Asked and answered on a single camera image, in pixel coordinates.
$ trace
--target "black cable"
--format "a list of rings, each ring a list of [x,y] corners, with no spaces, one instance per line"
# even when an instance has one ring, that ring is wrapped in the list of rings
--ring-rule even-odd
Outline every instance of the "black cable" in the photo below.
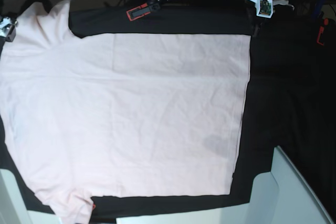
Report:
[[[329,6],[330,6],[331,9],[334,11],[334,13],[335,13],[335,17],[336,17],[336,11],[335,11],[334,7],[332,7],[332,5],[329,5]]]

